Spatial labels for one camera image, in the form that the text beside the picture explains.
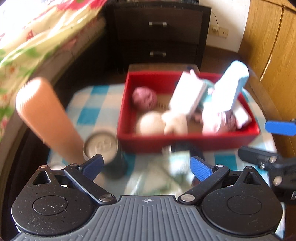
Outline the silver top drink can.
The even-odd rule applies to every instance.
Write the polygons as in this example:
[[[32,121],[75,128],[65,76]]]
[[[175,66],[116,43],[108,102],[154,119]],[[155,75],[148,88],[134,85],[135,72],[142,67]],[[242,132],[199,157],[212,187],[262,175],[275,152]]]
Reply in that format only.
[[[92,133],[84,142],[86,160],[100,154],[104,160],[102,173],[110,179],[119,179],[126,174],[127,163],[116,135],[107,130]]]

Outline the white small box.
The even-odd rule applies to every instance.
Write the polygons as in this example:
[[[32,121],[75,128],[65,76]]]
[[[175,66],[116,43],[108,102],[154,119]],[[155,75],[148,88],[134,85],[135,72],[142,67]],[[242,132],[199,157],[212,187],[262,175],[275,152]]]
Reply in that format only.
[[[241,129],[251,122],[251,116],[238,100],[234,103],[232,113],[236,119],[237,129]]]

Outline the blue white checkered cloth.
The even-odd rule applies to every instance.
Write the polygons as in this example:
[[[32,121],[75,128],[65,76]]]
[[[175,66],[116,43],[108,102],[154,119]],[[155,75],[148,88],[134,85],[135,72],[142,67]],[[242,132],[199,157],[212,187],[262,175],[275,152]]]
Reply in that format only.
[[[116,134],[122,95],[125,85],[102,85],[86,87],[74,94],[66,111],[79,135],[85,140],[98,130],[108,130]],[[249,145],[262,150],[276,152],[273,137],[264,128],[264,115],[247,92],[242,94],[261,130]],[[230,170],[243,170],[251,165],[241,161],[237,150],[203,152],[205,160],[211,165],[224,164]],[[119,179],[100,173],[94,182],[112,193],[116,198],[121,195],[175,195],[177,198],[192,187],[194,174],[190,171],[189,152],[172,156],[162,154],[133,155],[123,154],[127,171]],[[62,169],[68,162],[50,151],[47,163],[52,169]]]

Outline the cream plush ball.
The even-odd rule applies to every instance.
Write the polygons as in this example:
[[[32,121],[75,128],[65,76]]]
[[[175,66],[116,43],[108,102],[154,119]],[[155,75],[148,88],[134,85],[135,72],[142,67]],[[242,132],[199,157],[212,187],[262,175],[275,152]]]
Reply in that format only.
[[[135,133],[142,136],[162,135],[165,126],[160,112],[149,111],[138,119],[135,125]]]

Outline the red plastic storage box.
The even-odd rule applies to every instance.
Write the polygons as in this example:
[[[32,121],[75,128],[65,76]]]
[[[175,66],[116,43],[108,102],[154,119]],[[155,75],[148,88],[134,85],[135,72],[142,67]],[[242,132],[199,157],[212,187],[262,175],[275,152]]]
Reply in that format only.
[[[146,86],[160,97],[169,100],[178,80],[180,71],[131,71],[127,74],[117,126],[117,138],[122,149],[128,153],[159,153],[163,147],[176,142],[191,142],[203,151],[238,149],[251,143],[259,134],[260,128],[244,96],[238,101],[251,117],[251,122],[239,130],[217,135],[203,135],[200,125],[193,123],[187,135],[141,136],[135,133],[135,125],[140,113],[132,104],[135,88]]]

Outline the orange ribbed cylinder bottle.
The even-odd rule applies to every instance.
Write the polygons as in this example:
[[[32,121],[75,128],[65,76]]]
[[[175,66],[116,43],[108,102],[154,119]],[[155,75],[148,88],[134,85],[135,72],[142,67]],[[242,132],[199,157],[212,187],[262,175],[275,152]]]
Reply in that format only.
[[[66,161],[84,162],[84,142],[48,80],[37,77],[26,83],[16,95],[16,111],[35,135]]]

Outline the pink white knitted cloth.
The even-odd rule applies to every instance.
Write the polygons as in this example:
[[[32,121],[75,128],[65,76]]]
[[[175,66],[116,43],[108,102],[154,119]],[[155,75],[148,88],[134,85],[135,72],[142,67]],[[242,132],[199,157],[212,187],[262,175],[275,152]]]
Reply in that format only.
[[[193,69],[183,72],[169,102],[169,109],[190,118],[202,99],[207,84]]]

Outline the wooden wardrobe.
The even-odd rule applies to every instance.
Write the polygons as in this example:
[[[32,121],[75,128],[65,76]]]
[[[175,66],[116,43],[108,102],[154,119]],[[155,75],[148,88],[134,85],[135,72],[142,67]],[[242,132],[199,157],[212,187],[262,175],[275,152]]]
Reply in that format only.
[[[239,54],[266,119],[295,120],[295,4],[251,1]]]

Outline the pink yarn ball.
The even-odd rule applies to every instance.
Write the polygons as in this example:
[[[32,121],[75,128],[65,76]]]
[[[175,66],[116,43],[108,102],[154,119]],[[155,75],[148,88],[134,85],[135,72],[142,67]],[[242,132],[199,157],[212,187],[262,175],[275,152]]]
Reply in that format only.
[[[133,105],[140,111],[150,111],[156,107],[156,93],[145,86],[137,87],[132,94]]]

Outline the small wooden stool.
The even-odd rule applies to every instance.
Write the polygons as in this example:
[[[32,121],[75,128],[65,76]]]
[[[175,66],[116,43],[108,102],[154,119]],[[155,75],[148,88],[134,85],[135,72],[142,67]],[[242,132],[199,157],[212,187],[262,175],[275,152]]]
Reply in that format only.
[[[180,63],[140,63],[130,64],[128,72],[135,71],[187,71],[194,70],[198,75],[200,70],[195,64],[180,64]]]

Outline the dark wooden nightstand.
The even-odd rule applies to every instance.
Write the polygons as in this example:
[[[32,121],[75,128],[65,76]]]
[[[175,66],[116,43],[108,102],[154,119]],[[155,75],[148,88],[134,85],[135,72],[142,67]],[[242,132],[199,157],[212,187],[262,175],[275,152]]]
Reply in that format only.
[[[107,1],[107,53],[122,68],[135,63],[201,67],[211,11],[199,1]],[[167,27],[149,27],[149,22],[167,22]],[[166,57],[150,57],[151,51]]]

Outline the floral yellow bed quilt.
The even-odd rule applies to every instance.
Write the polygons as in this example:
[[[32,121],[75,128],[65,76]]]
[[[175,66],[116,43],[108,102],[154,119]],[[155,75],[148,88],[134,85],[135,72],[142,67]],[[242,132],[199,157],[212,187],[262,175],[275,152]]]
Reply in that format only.
[[[105,1],[1,1],[1,136],[19,89],[89,24]]]

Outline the beige wall socket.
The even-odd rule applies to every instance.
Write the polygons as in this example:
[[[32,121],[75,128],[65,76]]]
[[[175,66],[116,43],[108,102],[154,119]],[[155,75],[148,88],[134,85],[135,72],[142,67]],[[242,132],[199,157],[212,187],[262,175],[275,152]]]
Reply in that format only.
[[[221,37],[227,39],[229,30],[227,28],[218,27],[216,25],[210,25],[209,27],[209,35]]]

